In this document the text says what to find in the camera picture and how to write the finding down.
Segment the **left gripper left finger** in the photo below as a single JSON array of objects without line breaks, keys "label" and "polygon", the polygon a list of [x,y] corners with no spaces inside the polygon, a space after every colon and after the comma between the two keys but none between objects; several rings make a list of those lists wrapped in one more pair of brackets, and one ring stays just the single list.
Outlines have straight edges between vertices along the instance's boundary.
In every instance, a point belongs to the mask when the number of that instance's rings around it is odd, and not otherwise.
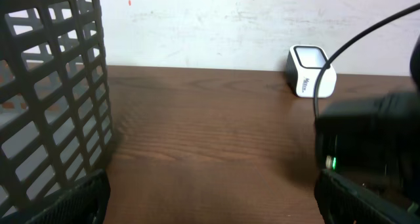
[{"label": "left gripper left finger", "polygon": [[71,187],[1,218],[1,223],[102,224],[110,193],[108,176],[99,169],[78,179]]}]

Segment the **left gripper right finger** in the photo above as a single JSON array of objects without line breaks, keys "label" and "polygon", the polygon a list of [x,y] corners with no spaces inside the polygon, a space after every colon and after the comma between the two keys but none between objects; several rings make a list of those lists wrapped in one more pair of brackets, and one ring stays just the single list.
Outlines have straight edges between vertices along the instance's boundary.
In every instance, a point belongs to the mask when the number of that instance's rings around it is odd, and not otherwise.
[{"label": "left gripper right finger", "polygon": [[419,223],[419,216],[328,169],[314,186],[314,197],[325,223]]}]

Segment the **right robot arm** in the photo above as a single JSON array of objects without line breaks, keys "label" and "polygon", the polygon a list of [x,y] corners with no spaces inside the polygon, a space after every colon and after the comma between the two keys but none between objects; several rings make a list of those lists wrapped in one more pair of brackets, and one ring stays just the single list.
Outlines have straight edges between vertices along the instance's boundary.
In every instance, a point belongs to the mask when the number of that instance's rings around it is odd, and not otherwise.
[{"label": "right robot arm", "polygon": [[318,169],[419,202],[419,90],[331,103],[314,122]]}]

